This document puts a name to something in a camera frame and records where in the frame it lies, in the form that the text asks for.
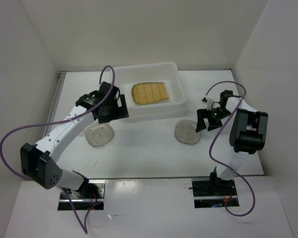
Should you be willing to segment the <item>bamboo woven tray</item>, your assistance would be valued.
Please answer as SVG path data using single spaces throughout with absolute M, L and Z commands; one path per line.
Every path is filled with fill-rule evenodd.
M 164 82 L 142 82 L 131 88 L 131 96 L 136 105 L 156 104 L 169 99 Z

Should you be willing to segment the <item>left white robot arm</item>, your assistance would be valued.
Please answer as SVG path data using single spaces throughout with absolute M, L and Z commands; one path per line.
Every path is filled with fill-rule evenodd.
M 99 90 L 84 94 L 65 118 L 47 136 L 20 149 L 21 169 L 24 175 L 45 189 L 65 188 L 77 198 L 84 198 L 96 187 L 89 179 L 76 171 L 61 169 L 57 165 L 61 154 L 69 144 L 89 125 L 97 121 L 106 123 L 128 118 L 126 99 L 120 89 L 102 82 Z

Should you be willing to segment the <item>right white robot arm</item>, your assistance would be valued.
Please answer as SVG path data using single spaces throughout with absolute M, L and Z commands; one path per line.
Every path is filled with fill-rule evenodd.
M 223 128 L 222 119 L 234 117 L 229 135 L 229 144 L 233 147 L 233 154 L 228 166 L 217 175 L 214 169 L 209 176 L 208 191 L 213 195 L 220 194 L 224 189 L 233 186 L 235 172 L 243 163 L 242 155 L 255 154 L 262 150 L 266 141 L 268 114 L 260 112 L 246 103 L 240 96 L 233 95 L 231 90 L 220 93 L 220 100 L 202 99 L 207 104 L 205 109 L 197 110 L 196 132 L 204 129 L 208 131 Z

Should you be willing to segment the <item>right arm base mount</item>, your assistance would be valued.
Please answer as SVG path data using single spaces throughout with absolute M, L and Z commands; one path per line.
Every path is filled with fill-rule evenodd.
M 230 188 L 211 189 L 208 178 L 193 178 L 189 190 L 193 193 L 195 208 L 222 208 L 228 202 L 227 207 L 238 207 L 239 201 L 235 184 Z

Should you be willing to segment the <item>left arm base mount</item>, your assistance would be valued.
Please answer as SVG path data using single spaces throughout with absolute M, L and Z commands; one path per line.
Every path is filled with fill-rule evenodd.
M 89 190 L 84 195 L 68 188 L 65 192 L 61 191 L 58 211 L 72 210 L 68 197 L 71 198 L 74 208 L 78 211 L 87 211 L 91 207 L 93 210 L 103 210 L 106 181 L 92 179 L 89 184 Z

